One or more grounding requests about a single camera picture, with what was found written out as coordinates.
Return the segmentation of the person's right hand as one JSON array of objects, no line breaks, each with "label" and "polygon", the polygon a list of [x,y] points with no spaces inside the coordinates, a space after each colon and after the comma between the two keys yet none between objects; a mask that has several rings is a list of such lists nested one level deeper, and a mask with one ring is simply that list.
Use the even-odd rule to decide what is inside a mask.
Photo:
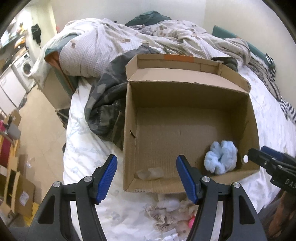
[{"label": "person's right hand", "polygon": [[269,238],[280,238],[288,236],[288,233],[295,228],[295,195],[284,191],[279,206],[268,227]]}]

